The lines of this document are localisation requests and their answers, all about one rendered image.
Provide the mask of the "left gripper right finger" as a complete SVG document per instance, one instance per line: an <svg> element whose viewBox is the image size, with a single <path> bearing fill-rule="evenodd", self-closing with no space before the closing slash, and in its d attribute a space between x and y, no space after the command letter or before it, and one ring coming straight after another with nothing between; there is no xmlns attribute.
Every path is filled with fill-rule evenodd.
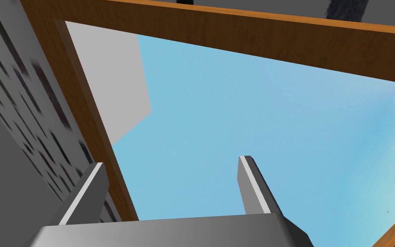
<svg viewBox="0 0 395 247"><path fill-rule="evenodd" d="M283 214L251 156L240 156L237 181L246 214Z"/></svg>

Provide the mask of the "wooden framed window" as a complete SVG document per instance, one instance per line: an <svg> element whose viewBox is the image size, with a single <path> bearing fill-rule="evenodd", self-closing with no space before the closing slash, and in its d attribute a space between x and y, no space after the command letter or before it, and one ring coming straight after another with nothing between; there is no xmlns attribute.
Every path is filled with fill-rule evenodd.
<svg viewBox="0 0 395 247"><path fill-rule="evenodd" d="M99 89L113 120L151 112L113 145L136 220L244 212L239 156L316 247L395 247L395 26L148 0L23 0L94 157Z"/></svg>

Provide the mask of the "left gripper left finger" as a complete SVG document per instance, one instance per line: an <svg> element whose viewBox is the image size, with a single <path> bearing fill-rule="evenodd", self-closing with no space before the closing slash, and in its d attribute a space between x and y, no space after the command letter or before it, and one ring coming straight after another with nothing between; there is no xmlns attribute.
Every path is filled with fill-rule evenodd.
<svg viewBox="0 0 395 247"><path fill-rule="evenodd" d="M108 188L104 163L91 164L48 225L97 223Z"/></svg>

